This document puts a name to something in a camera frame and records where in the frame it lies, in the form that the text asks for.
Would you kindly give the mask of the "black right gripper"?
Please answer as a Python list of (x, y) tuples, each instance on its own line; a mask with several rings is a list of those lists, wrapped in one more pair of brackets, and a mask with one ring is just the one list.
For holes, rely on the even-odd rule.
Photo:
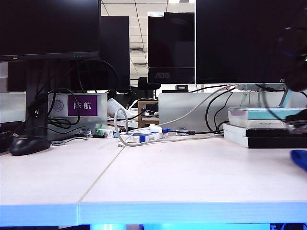
[(295, 115), (288, 115), (286, 122), (290, 134), (306, 134), (307, 133), (307, 113), (299, 112)]

